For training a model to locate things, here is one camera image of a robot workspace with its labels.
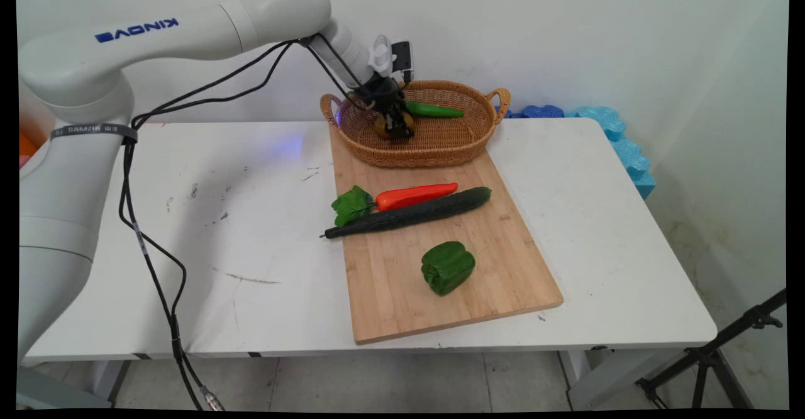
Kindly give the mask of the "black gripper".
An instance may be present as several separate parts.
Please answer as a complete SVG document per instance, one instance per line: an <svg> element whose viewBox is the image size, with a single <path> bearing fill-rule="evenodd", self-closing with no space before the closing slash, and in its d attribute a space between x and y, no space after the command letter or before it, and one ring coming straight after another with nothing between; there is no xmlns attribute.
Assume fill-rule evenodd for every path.
<svg viewBox="0 0 805 419"><path fill-rule="evenodd" d="M414 118L408 109L403 90L391 77L372 75L362 86L353 87L358 106L383 113L376 118L376 134L382 139L408 138L414 135Z"/></svg>

